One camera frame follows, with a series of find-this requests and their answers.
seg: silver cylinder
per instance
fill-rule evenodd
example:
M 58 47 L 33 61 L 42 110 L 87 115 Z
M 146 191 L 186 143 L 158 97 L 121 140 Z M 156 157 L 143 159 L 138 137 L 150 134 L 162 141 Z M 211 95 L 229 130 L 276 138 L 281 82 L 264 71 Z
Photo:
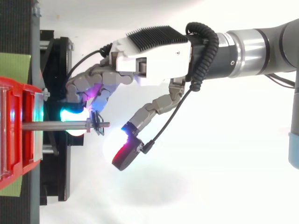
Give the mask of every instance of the silver cylinder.
M 266 44 L 263 36 L 255 29 L 228 31 L 237 47 L 238 58 L 229 78 L 255 76 L 266 60 Z
M 43 121 L 24 122 L 23 130 L 31 131 L 65 131 L 65 130 L 90 130 L 93 125 L 88 121 Z M 100 123 L 99 127 L 110 127 L 109 122 Z

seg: black frame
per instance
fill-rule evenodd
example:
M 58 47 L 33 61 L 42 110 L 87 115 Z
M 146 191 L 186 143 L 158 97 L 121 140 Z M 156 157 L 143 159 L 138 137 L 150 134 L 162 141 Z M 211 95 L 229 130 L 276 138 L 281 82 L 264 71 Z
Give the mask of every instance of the black frame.
M 41 71 L 51 97 L 45 102 L 45 120 L 60 120 L 60 110 L 66 103 L 64 83 L 71 69 L 70 39 L 54 39 L 54 31 L 41 30 L 41 41 L 49 41 L 41 49 Z M 51 145 L 53 154 L 43 154 L 40 172 L 40 205 L 47 205 L 47 196 L 66 201 L 70 196 L 71 146 L 82 146 L 84 136 L 73 137 L 65 131 L 44 132 L 43 144 Z

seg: metal rod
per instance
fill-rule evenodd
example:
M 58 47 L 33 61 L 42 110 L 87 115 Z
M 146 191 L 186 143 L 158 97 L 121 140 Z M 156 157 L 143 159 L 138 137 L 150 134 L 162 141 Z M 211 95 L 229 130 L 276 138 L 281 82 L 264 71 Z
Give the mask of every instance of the metal rod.
M 99 127 L 110 127 L 109 122 L 100 123 Z M 43 121 L 43 122 L 24 122 L 23 130 L 30 131 L 65 131 L 65 130 L 90 130 L 93 124 L 87 121 Z

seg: coiled cable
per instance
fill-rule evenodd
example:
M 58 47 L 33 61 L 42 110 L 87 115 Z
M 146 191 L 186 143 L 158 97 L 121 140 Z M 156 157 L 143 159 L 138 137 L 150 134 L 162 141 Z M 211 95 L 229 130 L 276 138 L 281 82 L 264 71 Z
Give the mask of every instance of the coiled cable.
M 186 34 L 199 35 L 201 39 L 208 40 L 202 56 L 196 63 L 195 71 L 191 74 L 190 89 L 194 92 L 198 92 L 200 91 L 202 82 L 206 78 L 209 68 L 218 52 L 219 39 L 217 34 L 211 28 L 198 22 L 188 23 L 186 26 Z
M 103 58 L 106 58 L 107 56 L 109 56 L 109 53 L 111 51 L 112 48 L 112 43 L 107 44 L 106 46 L 102 47 L 100 49 L 100 54 Z

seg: black panel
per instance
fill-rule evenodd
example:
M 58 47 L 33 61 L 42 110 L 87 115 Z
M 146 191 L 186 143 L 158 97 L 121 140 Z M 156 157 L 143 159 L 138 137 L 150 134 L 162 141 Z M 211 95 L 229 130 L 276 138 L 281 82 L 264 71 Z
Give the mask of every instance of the black panel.
M 54 30 L 41 30 L 40 39 L 41 41 L 49 41 L 54 38 Z
M 0 1 L 0 52 L 30 54 L 31 0 Z
M 140 52 L 171 43 L 185 43 L 188 39 L 170 26 L 142 28 L 127 34 Z
M 60 100 L 65 98 L 64 83 L 71 69 L 70 40 L 67 37 L 48 39 L 47 50 L 41 50 L 41 70 L 45 86 L 51 97 L 44 104 L 45 120 L 60 121 L 62 108 L 70 106 Z M 75 104 L 83 110 L 86 104 Z M 44 132 L 43 144 L 57 150 L 54 154 L 43 154 L 41 161 L 40 205 L 47 205 L 47 196 L 57 196 L 66 201 L 70 196 L 71 146 L 82 146 L 84 136 L 74 137 L 67 132 Z

